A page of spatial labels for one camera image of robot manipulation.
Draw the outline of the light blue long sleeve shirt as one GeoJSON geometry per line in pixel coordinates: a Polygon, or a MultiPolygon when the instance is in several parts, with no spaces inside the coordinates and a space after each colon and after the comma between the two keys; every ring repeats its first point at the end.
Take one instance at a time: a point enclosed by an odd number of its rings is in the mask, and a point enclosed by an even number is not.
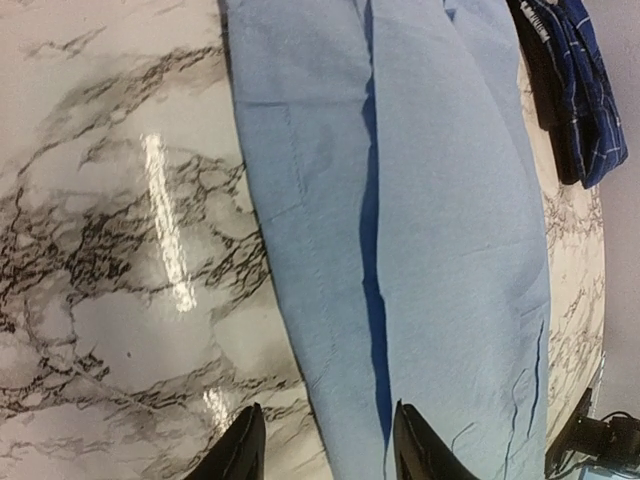
{"type": "Polygon", "coordinates": [[[236,124],[337,479],[405,404],[475,476],[539,479],[544,215],[503,1],[230,1],[236,124]]]}

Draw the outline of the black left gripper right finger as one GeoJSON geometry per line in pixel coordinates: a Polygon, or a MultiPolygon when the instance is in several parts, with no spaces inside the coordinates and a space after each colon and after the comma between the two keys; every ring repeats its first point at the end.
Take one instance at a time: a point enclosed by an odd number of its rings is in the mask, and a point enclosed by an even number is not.
{"type": "Polygon", "coordinates": [[[393,448],[398,480],[478,480],[412,404],[396,404],[393,448]]]}

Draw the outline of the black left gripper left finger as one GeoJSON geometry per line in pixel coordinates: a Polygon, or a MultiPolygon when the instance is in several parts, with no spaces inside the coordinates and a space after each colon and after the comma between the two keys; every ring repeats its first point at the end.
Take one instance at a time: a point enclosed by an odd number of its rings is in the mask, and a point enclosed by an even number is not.
{"type": "Polygon", "coordinates": [[[263,480],[266,424],[262,408],[244,408],[187,480],[263,480]]]}

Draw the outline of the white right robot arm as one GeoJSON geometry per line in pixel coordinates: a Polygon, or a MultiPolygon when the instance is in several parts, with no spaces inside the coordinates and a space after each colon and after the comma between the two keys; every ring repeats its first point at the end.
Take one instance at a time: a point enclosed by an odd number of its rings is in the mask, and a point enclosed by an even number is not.
{"type": "Polygon", "coordinates": [[[601,419],[589,416],[593,389],[587,388],[545,457],[547,479],[567,479],[594,467],[622,479],[639,478],[639,419],[624,411],[601,419]]]}

